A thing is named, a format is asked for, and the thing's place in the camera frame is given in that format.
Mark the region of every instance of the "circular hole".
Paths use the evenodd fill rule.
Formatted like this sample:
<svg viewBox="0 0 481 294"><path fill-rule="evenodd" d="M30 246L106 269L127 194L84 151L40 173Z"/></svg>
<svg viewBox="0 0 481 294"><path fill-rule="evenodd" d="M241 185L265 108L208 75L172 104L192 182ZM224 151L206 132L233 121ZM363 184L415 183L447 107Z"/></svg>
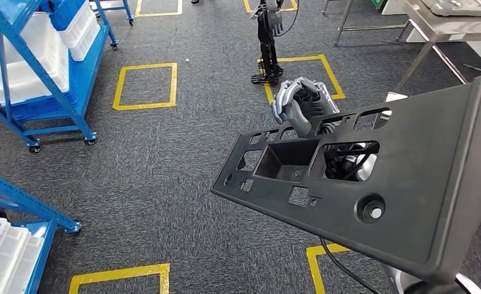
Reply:
<svg viewBox="0 0 481 294"><path fill-rule="evenodd" d="M377 222L384 213L385 201L378 194L365 196L356 203L356 216L366 224Z"/></svg>
<svg viewBox="0 0 481 294"><path fill-rule="evenodd" d="M225 179L225 185L229 184L229 182L231 181L231 178L233 177L232 174L229 174L229 176L226 177Z"/></svg>

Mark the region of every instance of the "blue metal rack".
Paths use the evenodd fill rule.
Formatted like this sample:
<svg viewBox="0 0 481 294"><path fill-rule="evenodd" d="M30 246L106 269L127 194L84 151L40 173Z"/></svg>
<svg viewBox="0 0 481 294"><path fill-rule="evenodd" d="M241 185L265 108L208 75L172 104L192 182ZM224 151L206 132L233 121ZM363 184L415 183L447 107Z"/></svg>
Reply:
<svg viewBox="0 0 481 294"><path fill-rule="evenodd" d="M40 278L42 277L57 227L63 228L67 233L76 233L80 230L81 223L44 204L1 177L0 208L33 214L41 219L40 221L14 224L16 226L28 228L32 235L36 237L44 237L44 243L40 249L39 259L35 264L32 276L26 291L24 292L25 294L35 294L39 288Z"/></svg>
<svg viewBox="0 0 481 294"><path fill-rule="evenodd" d="M100 0L100 2L107 2L107 1L120 1L120 0ZM130 14L129 2L128 2L128 0L122 0L122 2L124 3L123 6L106 7L106 8L103 9L103 11L125 10L125 12L127 13L127 19L129 20L129 24L131 26L133 26L134 25L134 17L132 16L132 14Z"/></svg>
<svg viewBox="0 0 481 294"><path fill-rule="evenodd" d="M42 0L21 0L27 1L25 6L21 6L13 15L6 15L0 9L0 65L1 77L5 96L6 107L0 104L0 120L3 121L9 128L16 132L29 146L30 152L37 153L40 151L40 140L36 135L50 134L57 132L70 132L74 130L82 131L84 141L87 145L93 145L96 140L96 133L91 130L84 119L89 98L91 96L92 87L96 78L96 73L102 59L103 49L105 47L106 35L111 39L111 47L117 49L117 40L114 37L113 31L110 28L109 22L105 17L100 0L94 0L97 10L100 12L102 18L102 25L100 32L97 35L88 55L84 61L75 62L69 57L69 71L70 85L76 85L78 91L76 93L62 93L56 86L55 82L47 74L46 70L39 63L37 58L32 54L31 50L26 45L24 39L20 36L21 30L24 28L31 15L37 10ZM61 109L45 111L39 115L27 118L15 117L12 114L14 105L10 103L8 78L6 71L6 57L4 53L3 35L15 47L16 51L22 55L23 59L31 66L33 71L42 80L44 85L52 93L52 97L61 106ZM71 126L62 127L46 127L41 129L28 129L24 123L27 121L39 121L45 119L61 119L70 118L74 124Z"/></svg>

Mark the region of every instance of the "gray carpet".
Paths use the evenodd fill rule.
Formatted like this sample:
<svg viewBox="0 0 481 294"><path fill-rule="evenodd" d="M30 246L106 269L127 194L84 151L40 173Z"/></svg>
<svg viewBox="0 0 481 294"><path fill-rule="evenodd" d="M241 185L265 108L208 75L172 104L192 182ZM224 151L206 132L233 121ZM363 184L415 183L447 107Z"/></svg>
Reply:
<svg viewBox="0 0 481 294"><path fill-rule="evenodd" d="M174 11L174 2L143 0L142 13ZM341 109L383 101L420 45L381 42L394 40L396 31L347 32L334 48L344 2L331 3L327 17L321 6L321 0L303 1L295 27L276 41L277 53L327 56L347 97L338 101ZM292 17L285 13L286 25ZM49 135L42 137L41 153L29 154L0 123L0 175L84 225L77 236L56 235L39 293L67 293L76 274L156 263L171 264L171 293L314 293L305 248L318 245L317 237L209 192L236 137L274 125L263 87L249 82L259 45L242 1L192 6L184 0L182 15L139 17L133 28L123 12L109 13L109 19L121 42L118 51L105 50L86 115L99 135L96 145L85 146L79 133ZM351 25L403 21L381 17L369 1L358 1L349 18ZM481 67L465 44L444 49L459 66ZM175 107L112 109L121 67L163 62L178 64ZM319 63L282 66L285 77L327 78ZM169 74L128 73L122 104L167 101ZM404 92L457 84L430 53ZM388 293L376 262L353 252L338 256ZM326 256L318 263L328 293L367 293ZM481 286L481 226L463 272ZM157 293L158 281L152 276L88 284L79 293Z"/></svg>

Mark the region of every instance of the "metal table leg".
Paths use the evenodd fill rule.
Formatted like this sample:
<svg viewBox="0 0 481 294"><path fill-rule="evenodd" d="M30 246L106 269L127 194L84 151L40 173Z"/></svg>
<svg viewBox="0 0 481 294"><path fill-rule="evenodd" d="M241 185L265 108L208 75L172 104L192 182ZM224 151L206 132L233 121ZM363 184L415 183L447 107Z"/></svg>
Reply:
<svg viewBox="0 0 481 294"><path fill-rule="evenodd" d="M414 62L412 62L412 65L410 65L408 70L405 72L405 74L401 78L401 81L399 82L399 84L397 84L397 86L393 90L394 92L399 92L399 90L406 84L406 81L408 80L408 78L414 73L417 66L419 66L419 64L423 61L424 57L428 55L428 53L430 52L431 48L434 45L435 45L434 41L427 41L426 44L424 44L421 51L419 52L419 55L417 55L417 57L414 59Z"/></svg>
<svg viewBox="0 0 481 294"><path fill-rule="evenodd" d="M409 24L410 24L410 20L406 21L405 27L401 30L401 33L399 33L399 36L397 36L397 38L395 38L395 40L397 42L399 42L400 40L403 39L403 35L405 34L406 30L408 29Z"/></svg>
<svg viewBox="0 0 481 294"><path fill-rule="evenodd" d="M451 62L451 60L446 56L441 49L437 45L433 45L433 51L439 55L439 57L442 59L442 61L447 65L447 67L455 74L457 79L462 83L462 84L467 84L469 83L468 80L464 77L462 73L457 69L457 67Z"/></svg>
<svg viewBox="0 0 481 294"><path fill-rule="evenodd" d="M345 12L343 13L343 18L341 19L340 27L338 28L338 33L336 35L336 39L334 40L334 45L337 46L338 42L340 41L341 32L343 31L373 31L375 29L403 29L406 30L408 24L392 24L392 25L385 25L385 26L351 26L346 27L345 23L347 22L347 18L349 16L349 11L351 10L353 0L349 0L347 2L347 6L345 7Z"/></svg>
<svg viewBox="0 0 481 294"><path fill-rule="evenodd" d="M325 14L327 13L327 6L329 5L329 0L325 0L325 6L323 7L323 10L322 10L322 15L325 16Z"/></svg>
<svg viewBox="0 0 481 294"><path fill-rule="evenodd" d="M343 28L345 27L345 23L347 22L347 18L349 17L349 11L351 10L353 1L354 0L349 0L347 2L347 6L345 7L345 12L343 12L343 18L341 19L340 27L338 28L338 33L336 34L336 39L334 40L335 46L337 46L338 42L340 41L341 32L343 31Z"/></svg>

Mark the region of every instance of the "blue frame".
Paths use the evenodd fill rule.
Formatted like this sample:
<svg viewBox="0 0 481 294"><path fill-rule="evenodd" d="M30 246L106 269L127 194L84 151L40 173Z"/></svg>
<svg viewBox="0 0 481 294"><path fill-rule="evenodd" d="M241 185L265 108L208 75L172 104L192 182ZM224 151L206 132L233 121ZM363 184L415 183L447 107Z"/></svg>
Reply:
<svg viewBox="0 0 481 294"><path fill-rule="evenodd" d="M26 227L34 236L44 237L37 263L24 292L25 294L35 294L39 288L40 279L44 272L57 226L64 228L65 232L76 233L80 230L82 224L46 205L1 177L0 197L0 208L34 214L42 219L35 222L13 224L16 227Z"/></svg>
<svg viewBox="0 0 481 294"><path fill-rule="evenodd" d="M107 2L107 1L120 1L120 0L100 0L100 2ZM130 20L133 20L134 17L132 16L132 14L130 14L130 9L129 9L129 2L128 0L122 0L124 5L123 6L119 6L119 7L109 7L109 8L104 8L102 9L103 11L111 11L111 10L125 10L125 12L127 13L127 19L130 21Z"/></svg>
<svg viewBox="0 0 481 294"><path fill-rule="evenodd" d="M1 177L0 197L1 208L34 214L46 221L55 221L55 223L70 233L80 230L80 222L74 221Z"/></svg>
<svg viewBox="0 0 481 294"><path fill-rule="evenodd" d="M42 0L28 0L29 2L20 11L20 14L14 16L15 19L13 23L10 23L8 19L4 16L3 12L0 10L0 65L1 65L1 78L3 91L5 95L5 107L0 105L0 120L3 121L9 128L16 132L28 146L39 146L40 140L35 138L35 135L56 133L56 132L70 132L73 130L82 131L85 140L96 139L96 133L91 130L85 121L85 112L91 96L92 87L94 85L94 80L96 78L96 71L100 65L104 44L105 35L109 35L111 39L111 46L116 48L118 41L116 40L113 31L109 26L109 22L105 16L104 10L100 4L100 0L95 0L97 10L100 12L102 18L102 28L98 34L97 40L95 40L93 46L90 49L88 55L91 58L86 58L82 62L76 62L76 67L70 70L77 70L77 76L81 77L79 80L74 81L74 83L85 85L83 91L80 91L76 97L78 101L77 106L73 106L65 94L56 86L55 82L47 74L46 70L39 63L37 58L33 55L31 50L26 45L24 39L20 36L20 31L24 28L26 22L31 18L31 15L38 8ZM12 107L10 104L10 91L8 86L7 69L6 69L6 57L4 53L4 42L3 35L10 41L10 43L15 47L16 51L22 55L23 59L30 65L32 70L37 74L37 76L42 80L47 89L52 93L55 100L62 106L61 110L48 111L41 113L40 115L33 117L31 119L18 121L12 116ZM24 126L25 121L31 120L42 120L42 119L59 119L59 118L70 118L74 125L62 126L62 127L48 127L43 129L32 129L29 130Z"/></svg>

